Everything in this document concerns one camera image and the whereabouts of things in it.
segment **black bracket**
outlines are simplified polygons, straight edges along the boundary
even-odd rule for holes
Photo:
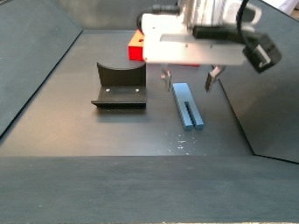
[[[97,63],[100,90],[90,103],[101,108],[145,107],[145,63],[130,69],[114,69]]]

